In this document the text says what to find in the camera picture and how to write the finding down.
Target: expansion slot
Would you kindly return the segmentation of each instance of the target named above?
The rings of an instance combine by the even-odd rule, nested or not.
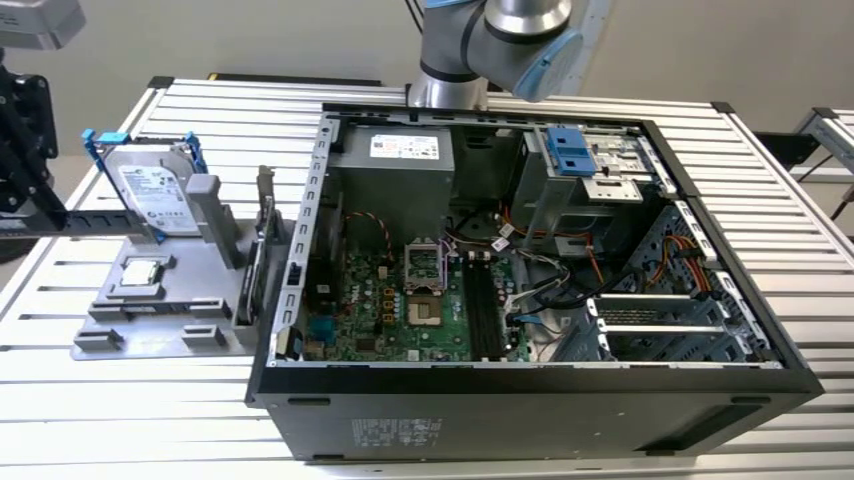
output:
[[[499,360],[503,355],[498,303],[489,259],[466,259],[463,264],[463,296],[469,318],[471,359]]]

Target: power supply label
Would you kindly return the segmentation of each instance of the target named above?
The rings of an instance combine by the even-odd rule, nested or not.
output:
[[[371,157],[439,160],[439,137],[374,135]]]
[[[439,440],[441,418],[357,418],[357,447],[433,447]]]
[[[156,166],[122,165],[119,173],[131,194],[131,206],[148,224],[167,235],[199,233],[172,171]]]

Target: open computer tower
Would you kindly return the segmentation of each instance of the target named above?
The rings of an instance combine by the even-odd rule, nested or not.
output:
[[[326,105],[263,328],[302,460],[695,455],[822,391],[647,121]]]

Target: hard drive label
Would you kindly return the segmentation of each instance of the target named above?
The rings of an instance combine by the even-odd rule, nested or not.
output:
[[[171,170],[164,167],[122,165],[119,173],[131,194],[132,206],[152,227],[166,234],[199,232]]]

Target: metal slotted table surface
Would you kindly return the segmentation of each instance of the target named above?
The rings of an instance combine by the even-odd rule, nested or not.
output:
[[[255,214],[255,173],[276,168],[296,214],[320,103],[403,104],[398,88],[176,80],[148,89],[123,130],[200,139],[222,198]],[[698,458],[308,466],[263,410],[242,403],[250,357],[75,362],[68,347],[122,240],[43,239],[0,297],[3,478],[854,477],[852,246],[735,115],[709,104],[562,97],[503,111],[653,119],[828,394]],[[95,172],[70,207],[116,208]]]
[[[845,168],[818,168],[812,176],[833,175],[840,181],[854,182],[854,110],[814,108],[796,129],[813,135]]]

